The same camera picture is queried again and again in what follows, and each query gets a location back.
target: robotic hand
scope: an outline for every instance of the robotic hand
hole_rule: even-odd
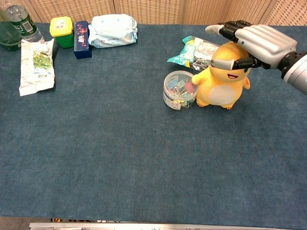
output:
[[[267,25],[252,25],[245,21],[230,21],[210,25],[208,33],[221,34],[238,43],[251,56],[238,60],[212,60],[219,69],[263,67],[279,69],[282,79],[307,94],[307,52],[296,53],[297,41]]]

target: blue box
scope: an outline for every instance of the blue box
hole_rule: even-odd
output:
[[[73,24],[73,52],[77,59],[92,57],[92,50],[88,43],[90,30],[87,21]]]

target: yellow plush toy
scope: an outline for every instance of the yellow plush toy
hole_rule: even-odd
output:
[[[228,42],[221,45],[213,55],[214,60],[237,60],[247,58],[249,54],[238,44]],[[210,65],[192,78],[192,83],[199,85],[196,103],[199,107],[209,104],[231,109],[240,98],[243,87],[250,88],[247,78],[250,69],[224,70]]]

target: table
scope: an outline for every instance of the table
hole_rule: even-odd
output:
[[[48,24],[38,24],[50,40]],[[163,102],[166,62],[205,26],[138,25],[138,42],[77,60],[19,96],[20,51],[0,56],[0,216],[307,229],[307,95],[253,69],[233,109]],[[307,27],[276,27],[306,51]]]

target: water bottle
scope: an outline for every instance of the water bottle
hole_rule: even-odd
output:
[[[19,0],[0,0],[0,3],[6,17],[13,24],[22,39],[28,42],[44,41],[39,29]]]
[[[21,37],[0,8],[0,45],[9,51],[21,47]]]

